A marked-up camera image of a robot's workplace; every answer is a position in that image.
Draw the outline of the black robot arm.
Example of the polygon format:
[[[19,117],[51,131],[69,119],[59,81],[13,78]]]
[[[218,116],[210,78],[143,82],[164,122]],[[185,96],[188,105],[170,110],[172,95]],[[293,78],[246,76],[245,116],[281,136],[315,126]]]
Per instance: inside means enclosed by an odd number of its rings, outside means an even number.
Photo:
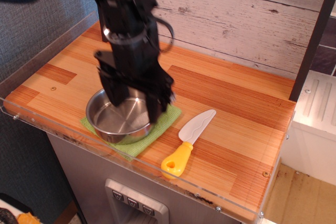
[[[145,95],[150,123],[155,123],[171,102],[174,82],[159,64],[161,53],[156,18],[156,0],[95,0],[103,33],[111,52],[96,52],[99,76],[110,102],[119,106],[129,97],[129,88]]]

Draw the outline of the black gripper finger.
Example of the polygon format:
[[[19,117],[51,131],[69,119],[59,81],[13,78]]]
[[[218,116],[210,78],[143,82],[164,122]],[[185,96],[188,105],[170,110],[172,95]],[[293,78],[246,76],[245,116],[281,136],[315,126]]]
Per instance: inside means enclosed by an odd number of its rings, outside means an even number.
[[[128,87],[119,81],[101,76],[101,84],[107,97],[114,106],[119,106],[126,98],[129,97]]]
[[[147,93],[145,100],[149,122],[154,124],[161,114],[167,110],[167,105],[170,103],[170,96],[165,93],[160,95]]]

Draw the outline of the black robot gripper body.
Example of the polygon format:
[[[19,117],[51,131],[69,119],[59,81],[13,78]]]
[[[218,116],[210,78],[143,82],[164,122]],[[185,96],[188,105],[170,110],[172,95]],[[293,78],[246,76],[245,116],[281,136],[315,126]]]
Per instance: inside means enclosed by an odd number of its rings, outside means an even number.
[[[159,64],[161,53],[158,34],[106,34],[111,51],[98,51],[99,75],[112,78],[144,95],[168,94],[172,101],[173,78]]]

